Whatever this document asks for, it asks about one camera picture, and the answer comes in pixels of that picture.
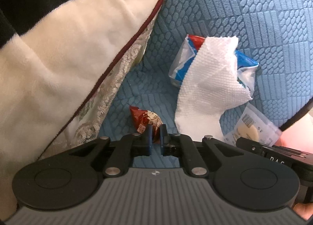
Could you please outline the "person right hand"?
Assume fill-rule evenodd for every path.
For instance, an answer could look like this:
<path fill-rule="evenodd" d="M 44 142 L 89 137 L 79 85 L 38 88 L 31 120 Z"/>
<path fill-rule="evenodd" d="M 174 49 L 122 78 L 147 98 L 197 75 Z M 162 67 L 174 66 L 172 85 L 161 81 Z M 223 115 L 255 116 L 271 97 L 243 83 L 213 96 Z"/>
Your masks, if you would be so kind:
<path fill-rule="evenodd" d="M 313 203 L 297 203 L 293 210 L 296 214 L 302 217 L 305 220 L 309 220 L 310 217 L 313 215 Z"/>

